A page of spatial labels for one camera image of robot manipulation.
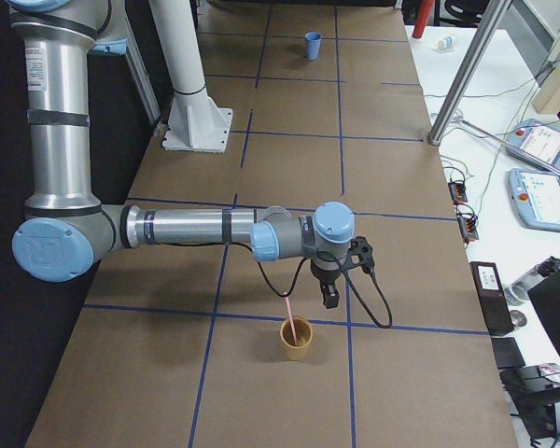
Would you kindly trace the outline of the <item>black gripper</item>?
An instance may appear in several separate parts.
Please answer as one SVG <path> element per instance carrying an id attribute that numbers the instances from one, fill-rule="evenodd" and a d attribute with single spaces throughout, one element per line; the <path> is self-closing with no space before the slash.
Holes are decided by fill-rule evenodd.
<path id="1" fill-rule="evenodd" d="M 329 267 L 320 266 L 315 259 L 311 261 L 310 270 L 321 286 L 324 307 L 326 309 L 337 308 L 340 301 L 340 292 L 335 283 L 342 274 L 341 270 L 335 263 L 332 263 Z"/>

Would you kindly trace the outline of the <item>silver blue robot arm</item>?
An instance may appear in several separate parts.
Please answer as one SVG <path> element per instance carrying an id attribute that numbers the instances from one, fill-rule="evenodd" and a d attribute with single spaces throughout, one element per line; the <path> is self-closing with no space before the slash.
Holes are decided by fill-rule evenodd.
<path id="1" fill-rule="evenodd" d="M 354 251 L 355 217 L 328 202 L 310 216 L 281 207 L 150 209 L 107 205 L 91 189 L 88 56 L 122 54 L 131 35 L 121 1 L 12 1 L 12 27 L 25 46 L 33 195 L 12 252 L 33 277 L 66 282 L 121 249 L 140 245 L 249 243 L 257 262 L 309 262 L 324 305 L 339 302 Z"/>

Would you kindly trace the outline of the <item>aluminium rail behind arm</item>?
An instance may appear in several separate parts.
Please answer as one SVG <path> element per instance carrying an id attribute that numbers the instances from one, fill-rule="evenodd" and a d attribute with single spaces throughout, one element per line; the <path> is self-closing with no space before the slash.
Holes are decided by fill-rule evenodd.
<path id="1" fill-rule="evenodd" d="M 138 44 L 131 37 L 127 40 L 125 60 L 130 69 L 131 76 L 134 85 L 137 88 L 143 108 L 145 109 L 147 120 L 151 125 L 155 125 L 160 119 L 161 109 Z"/>

